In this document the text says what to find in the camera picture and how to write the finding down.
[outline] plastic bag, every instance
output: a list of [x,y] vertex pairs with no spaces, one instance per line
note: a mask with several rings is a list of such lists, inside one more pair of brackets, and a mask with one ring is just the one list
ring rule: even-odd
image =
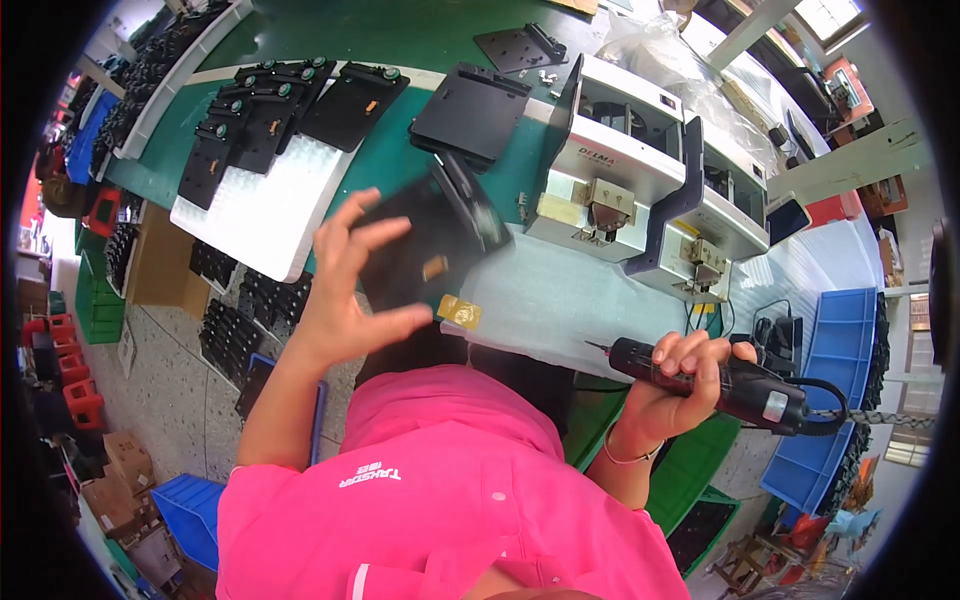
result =
[[684,111],[693,111],[763,165],[767,177],[778,172],[773,143],[736,111],[720,91],[716,72],[680,37],[685,18],[672,11],[634,21],[610,12],[610,31],[596,57],[612,62],[679,96]]

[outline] yellow tape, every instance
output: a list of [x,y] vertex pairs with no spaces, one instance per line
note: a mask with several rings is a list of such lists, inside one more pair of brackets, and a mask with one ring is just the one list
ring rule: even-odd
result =
[[686,232],[689,233],[690,235],[700,235],[700,230],[699,230],[699,229],[697,229],[697,228],[695,228],[695,227],[693,227],[693,226],[690,226],[690,225],[684,223],[684,222],[681,221],[680,219],[674,219],[674,220],[673,220],[673,224],[674,224],[675,226],[677,226],[678,228],[683,229],[684,231],[686,231]]
[[444,295],[437,308],[437,315],[449,321],[462,325],[467,329],[476,329],[480,323],[480,313],[483,312],[476,304],[460,300],[456,296]]

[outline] gray machine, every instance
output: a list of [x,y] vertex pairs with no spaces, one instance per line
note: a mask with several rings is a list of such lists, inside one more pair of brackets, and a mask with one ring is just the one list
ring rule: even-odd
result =
[[609,262],[646,248],[651,207],[684,185],[680,99],[581,55],[550,118],[527,233]]
[[765,174],[688,117],[672,94],[581,55],[550,119],[527,233],[681,300],[727,301],[732,262],[770,247]]

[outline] white label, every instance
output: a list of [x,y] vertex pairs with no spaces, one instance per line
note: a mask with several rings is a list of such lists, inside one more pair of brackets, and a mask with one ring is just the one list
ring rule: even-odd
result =
[[763,407],[763,417],[774,423],[779,423],[783,419],[783,411],[786,410],[786,402],[789,399],[787,394],[771,390],[767,397],[767,405]]

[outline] pink shirt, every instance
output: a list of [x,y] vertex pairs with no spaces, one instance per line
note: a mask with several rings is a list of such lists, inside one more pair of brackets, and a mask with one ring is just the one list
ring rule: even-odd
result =
[[491,564],[528,588],[689,598],[660,528],[564,463],[557,428],[468,367],[354,392],[340,454],[238,468],[217,597],[457,600]]

